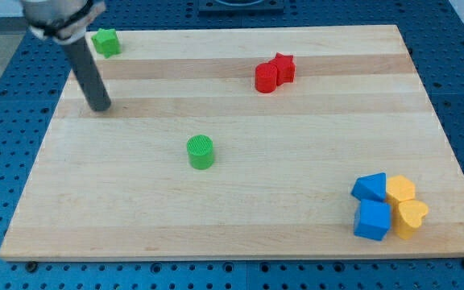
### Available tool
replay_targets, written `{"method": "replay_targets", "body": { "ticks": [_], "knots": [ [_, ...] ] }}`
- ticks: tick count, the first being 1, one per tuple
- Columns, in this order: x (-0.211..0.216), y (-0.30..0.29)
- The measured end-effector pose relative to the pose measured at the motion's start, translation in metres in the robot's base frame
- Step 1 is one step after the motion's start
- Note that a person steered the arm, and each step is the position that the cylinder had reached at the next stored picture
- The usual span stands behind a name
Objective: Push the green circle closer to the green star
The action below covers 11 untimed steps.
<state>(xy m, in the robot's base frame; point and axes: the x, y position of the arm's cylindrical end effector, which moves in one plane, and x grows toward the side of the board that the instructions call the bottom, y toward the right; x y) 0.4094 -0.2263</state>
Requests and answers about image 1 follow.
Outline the grey robot arm end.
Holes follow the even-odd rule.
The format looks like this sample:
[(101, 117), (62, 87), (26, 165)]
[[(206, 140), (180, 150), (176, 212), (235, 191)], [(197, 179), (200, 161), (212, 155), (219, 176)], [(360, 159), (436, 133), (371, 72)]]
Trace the grey robot arm end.
[(31, 33), (58, 44), (73, 44), (103, 12), (103, 0), (19, 0)]

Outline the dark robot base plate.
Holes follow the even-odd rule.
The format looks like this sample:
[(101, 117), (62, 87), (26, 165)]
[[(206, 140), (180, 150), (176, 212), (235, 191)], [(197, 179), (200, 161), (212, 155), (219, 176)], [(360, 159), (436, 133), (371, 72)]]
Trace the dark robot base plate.
[(197, 0), (200, 15), (280, 12), (284, 10), (284, 4), (284, 0)]

